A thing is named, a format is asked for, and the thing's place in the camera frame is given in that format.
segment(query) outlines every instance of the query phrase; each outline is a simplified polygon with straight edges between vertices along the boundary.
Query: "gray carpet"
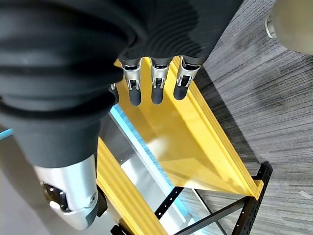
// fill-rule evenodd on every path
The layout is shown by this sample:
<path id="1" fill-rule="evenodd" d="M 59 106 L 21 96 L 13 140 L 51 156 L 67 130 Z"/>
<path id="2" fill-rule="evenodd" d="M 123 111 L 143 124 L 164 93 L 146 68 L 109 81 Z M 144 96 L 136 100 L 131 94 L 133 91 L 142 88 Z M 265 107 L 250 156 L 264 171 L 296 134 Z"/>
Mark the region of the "gray carpet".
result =
<path id="1" fill-rule="evenodd" d="M 267 37 L 273 0 L 246 0 L 196 78 L 196 84 L 251 174 L 268 160 L 274 173 L 252 235 L 312 235 L 313 57 Z M 201 192 L 213 211 L 235 195 Z M 192 215 L 207 212 L 184 193 Z M 231 234 L 236 216 L 221 224 Z M 221 234 L 215 225 L 208 234 Z"/>

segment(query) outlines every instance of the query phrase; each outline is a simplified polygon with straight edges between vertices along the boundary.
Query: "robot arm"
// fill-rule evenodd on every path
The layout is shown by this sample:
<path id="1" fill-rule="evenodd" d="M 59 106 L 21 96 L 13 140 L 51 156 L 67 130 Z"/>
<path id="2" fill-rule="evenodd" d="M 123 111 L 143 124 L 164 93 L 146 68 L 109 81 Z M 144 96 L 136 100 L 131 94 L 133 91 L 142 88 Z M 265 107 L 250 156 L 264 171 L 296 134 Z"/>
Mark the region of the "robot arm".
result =
<path id="1" fill-rule="evenodd" d="M 0 6 L 0 120 L 33 165 L 50 207 L 76 229 L 94 221 L 100 119 L 123 77 L 139 105 L 140 59 L 163 99 L 181 56 L 180 100 L 242 0 L 7 0 Z M 113 66 L 116 59 L 123 69 Z"/>

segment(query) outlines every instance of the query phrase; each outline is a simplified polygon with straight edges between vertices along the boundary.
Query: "yellow shelf rail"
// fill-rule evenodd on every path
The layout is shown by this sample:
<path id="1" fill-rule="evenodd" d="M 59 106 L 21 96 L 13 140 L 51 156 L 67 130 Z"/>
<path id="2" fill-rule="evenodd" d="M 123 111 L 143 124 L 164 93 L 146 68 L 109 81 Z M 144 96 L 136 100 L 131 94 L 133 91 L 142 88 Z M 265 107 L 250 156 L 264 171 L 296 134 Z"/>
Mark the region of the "yellow shelf rail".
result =
<path id="1" fill-rule="evenodd" d="M 101 138 L 98 139 L 97 184 L 134 235 L 167 235 L 146 201 Z"/>

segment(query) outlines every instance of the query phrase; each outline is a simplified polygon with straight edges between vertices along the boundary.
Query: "yellow tray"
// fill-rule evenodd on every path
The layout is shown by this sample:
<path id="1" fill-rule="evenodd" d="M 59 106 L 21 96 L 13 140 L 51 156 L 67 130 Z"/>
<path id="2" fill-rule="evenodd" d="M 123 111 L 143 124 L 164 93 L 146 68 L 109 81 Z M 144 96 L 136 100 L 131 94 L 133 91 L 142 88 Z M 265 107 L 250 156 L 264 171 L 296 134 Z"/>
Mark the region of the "yellow tray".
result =
<path id="1" fill-rule="evenodd" d="M 254 182 L 194 82 L 185 99 L 173 97 L 179 57 L 170 65 L 160 105 L 151 101 L 150 59 L 141 63 L 142 102 L 133 106 L 125 80 L 117 84 L 119 105 L 173 184 L 258 198 Z"/>

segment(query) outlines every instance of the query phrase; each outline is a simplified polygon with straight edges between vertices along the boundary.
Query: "striped carpet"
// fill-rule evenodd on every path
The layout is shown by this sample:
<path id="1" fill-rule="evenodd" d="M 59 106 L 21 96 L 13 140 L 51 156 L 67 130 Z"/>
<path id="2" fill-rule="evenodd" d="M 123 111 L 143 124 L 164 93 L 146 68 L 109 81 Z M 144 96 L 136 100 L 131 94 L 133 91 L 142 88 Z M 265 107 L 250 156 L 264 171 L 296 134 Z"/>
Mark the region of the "striped carpet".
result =
<path id="1" fill-rule="evenodd" d="M 267 37 L 273 3 L 243 3 L 195 82 L 251 174 L 265 160 L 274 168 L 251 234 L 312 235 L 313 57 Z M 238 198 L 201 193 L 213 211 Z M 183 199 L 195 218 L 207 215 L 192 192 Z M 227 234 L 237 216 L 220 221 Z M 221 234 L 216 225 L 205 230 Z"/>

